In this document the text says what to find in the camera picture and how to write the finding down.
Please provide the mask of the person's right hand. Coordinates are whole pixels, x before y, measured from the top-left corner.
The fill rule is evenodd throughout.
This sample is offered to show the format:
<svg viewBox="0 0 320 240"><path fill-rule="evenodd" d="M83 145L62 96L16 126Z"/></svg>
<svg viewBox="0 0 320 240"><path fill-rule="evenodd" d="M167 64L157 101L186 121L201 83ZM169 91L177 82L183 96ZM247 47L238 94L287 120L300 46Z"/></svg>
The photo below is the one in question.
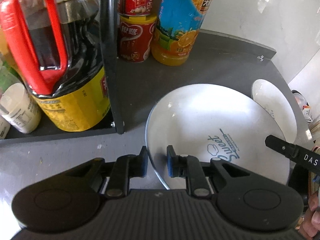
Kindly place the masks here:
<svg viewBox="0 0 320 240"><path fill-rule="evenodd" d="M319 232L319 205L318 193L313 193L308 200L309 207L298 232L305 238L312 240Z"/></svg>

